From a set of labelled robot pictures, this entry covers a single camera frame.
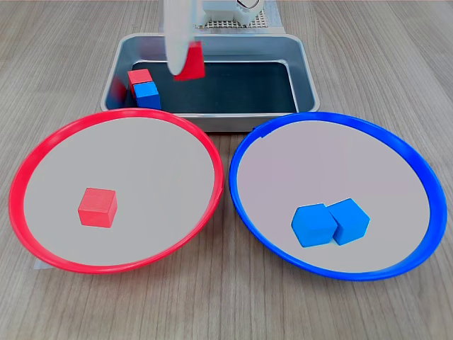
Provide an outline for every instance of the plate rim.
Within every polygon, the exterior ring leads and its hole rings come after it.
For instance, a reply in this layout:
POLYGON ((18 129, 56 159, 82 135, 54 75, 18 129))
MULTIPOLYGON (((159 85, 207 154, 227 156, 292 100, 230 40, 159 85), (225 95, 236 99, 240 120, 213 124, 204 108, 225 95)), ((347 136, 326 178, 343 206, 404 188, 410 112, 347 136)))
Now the plate rim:
POLYGON ((82 117, 61 127, 46 137, 19 166, 11 184, 8 200, 8 211, 11 226, 21 244, 34 256, 47 264, 66 271, 85 274, 110 274, 131 271, 158 261, 186 245, 210 221, 219 205, 224 190, 224 167, 219 150, 213 141, 194 123, 172 113, 148 108, 119 108, 82 117), (198 139, 207 150, 214 168, 214 185, 210 201, 196 226, 179 242, 145 259, 114 266, 92 266, 65 260, 43 247, 31 234, 24 211, 25 192, 34 170, 47 154, 65 139, 91 126, 122 118, 152 118, 163 120, 189 132, 198 139))
POLYGON ((311 273, 334 278, 344 281, 377 281, 384 280, 399 276, 407 273, 415 267, 425 262, 437 249, 442 238, 444 237, 447 228, 447 200, 445 193, 442 189, 439 179, 431 166, 424 160, 424 158, 407 142, 396 136, 394 133, 385 130, 384 128, 350 115, 332 112, 309 112, 309 113, 293 113, 283 117, 274 118, 262 125, 259 125, 248 134, 241 144, 234 152, 229 169, 229 190, 233 200, 236 211, 238 212, 243 223, 251 231, 251 233, 263 243, 269 250, 283 258, 285 261, 294 264, 302 269, 311 273), (238 169, 246 150, 258 138, 265 137, 272 131, 281 128, 284 125, 291 123, 298 123, 308 120, 318 120, 329 123, 337 123, 354 128, 367 135, 378 139, 385 145, 393 149, 406 163, 414 170, 417 177, 425 189, 428 197, 428 204, 430 207, 430 221, 428 223, 428 230, 423 237, 418 247, 412 251, 404 260, 394 264, 393 266, 378 270, 363 273, 346 273, 341 271, 332 271, 318 266, 313 266, 307 262, 301 261, 285 251, 275 246, 272 242, 268 241, 251 222, 247 216, 245 209, 242 206, 239 197, 237 186, 238 169))

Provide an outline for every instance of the blue rim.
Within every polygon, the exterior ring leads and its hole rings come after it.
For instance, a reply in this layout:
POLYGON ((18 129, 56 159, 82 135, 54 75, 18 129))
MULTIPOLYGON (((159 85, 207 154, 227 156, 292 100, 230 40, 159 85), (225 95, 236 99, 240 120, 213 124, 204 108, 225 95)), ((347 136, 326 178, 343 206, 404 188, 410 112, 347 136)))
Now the blue rim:
POLYGON ((394 276, 407 273, 408 271, 411 271, 415 267, 421 265, 431 256, 432 253, 434 253, 434 251, 442 241, 445 233, 445 228, 447 226, 447 200, 445 198, 444 191, 442 190, 442 186, 440 185, 440 182, 437 179, 434 171, 431 169, 429 164, 420 156, 420 154, 416 152, 414 148, 412 148, 409 144, 404 142, 401 138, 395 136, 393 133, 383 129, 382 127, 367 122, 366 120, 351 117, 348 115, 341 115, 339 113, 293 113, 291 115, 275 118, 256 127, 242 141, 242 143, 234 153, 229 171, 229 188, 236 210, 243 220, 244 224, 267 248, 269 248, 284 260, 290 262, 291 264, 294 264, 295 266, 303 268, 312 273, 319 274, 321 276, 335 278, 338 280, 375 281, 392 278, 394 276), (279 249, 274 244, 269 242, 253 225, 242 206, 237 187, 237 173, 242 157, 248 147, 252 145, 253 142, 255 142, 255 140, 257 140, 258 138, 265 137, 272 131, 281 128, 284 125, 301 122, 304 120, 321 120, 330 123, 337 123, 367 133, 368 135, 373 136, 374 138, 380 140, 381 142, 392 148, 412 167, 421 183, 423 184, 423 187, 428 196, 428 202, 430 206, 430 222, 425 237, 411 255, 406 257, 401 262, 380 271, 370 271, 366 273, 343 273, 339 271, 329 271, 323 268, 312 266, 311 264, 300 261, 299 259, 286 254, 283 250, 279 249))

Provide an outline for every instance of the hexagonal blue block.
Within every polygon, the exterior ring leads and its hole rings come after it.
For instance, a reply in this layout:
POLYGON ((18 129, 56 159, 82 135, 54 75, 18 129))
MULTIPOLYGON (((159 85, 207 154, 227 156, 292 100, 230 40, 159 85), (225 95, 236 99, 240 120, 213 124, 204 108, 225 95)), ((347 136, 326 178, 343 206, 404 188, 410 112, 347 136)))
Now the hexagonal blue block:
POLYGON ((352 198, 342 200, 327 207, 338 223, 333 239, 342 246, 364 237, 370 218, 352 198))
POLYGON ((139 108, 161 109, 161 99, 153 81, 134 85, 135 99, 139 108))
POLYGON ((297 208, 291 226, 301 246, 312 247, 329 243, 338 224, 320 203, 297 208))

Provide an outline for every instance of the metal tray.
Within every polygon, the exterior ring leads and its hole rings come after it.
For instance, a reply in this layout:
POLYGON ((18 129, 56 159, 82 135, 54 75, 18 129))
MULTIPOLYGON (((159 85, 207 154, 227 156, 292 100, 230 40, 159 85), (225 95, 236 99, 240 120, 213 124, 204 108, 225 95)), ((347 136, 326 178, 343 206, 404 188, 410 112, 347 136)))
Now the metal tray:
POLYGON ((265 121, 294 112, 317 111, 319 100, 302 42, 292 35, 196 35, 203 42, 206 77, 174 81, 166 66, 164 36, 128 35, 120 41, 101 101, 103 111, 135 107, 127 72, 148 68, 162 110, 206 132, 249 132, 265 121))

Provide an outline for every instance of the wooden block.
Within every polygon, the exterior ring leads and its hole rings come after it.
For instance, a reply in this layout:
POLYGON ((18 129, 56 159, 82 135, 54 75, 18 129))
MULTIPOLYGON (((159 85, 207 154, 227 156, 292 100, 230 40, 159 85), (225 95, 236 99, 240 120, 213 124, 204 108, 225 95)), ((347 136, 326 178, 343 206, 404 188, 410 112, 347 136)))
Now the wooden block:
POLYGON ((330 243, 338 224, 321 203, 297 208, 291 226, 303 247, 313 247, 330 243))
POLYGON ((185 81, 205 77, 205 60, 203 58, 202 43, 192 42, 189 46, 187 60, 183 71, 174 77, 176 81, 185 81))
POLYGON ((139 108, 161 109, 161 99, 153 81, 134 85, 137 105, 139 108))
POLYGON ((135 69, 133 71, 128 71, 127 75, 129 77, 129 89, 132 92, 132 96, 134 98, 135 98, 134 85, 153 81, 148 69, 135 69))
POLYGON ((352 198, 332 204, 327 209, 338 223, 333 235, 338 245, 364 237, 370 218, 352 198))
POLYGON ((117 211, 116 192, 87 188, 78 211, 82 225, 110 228, 117 211))

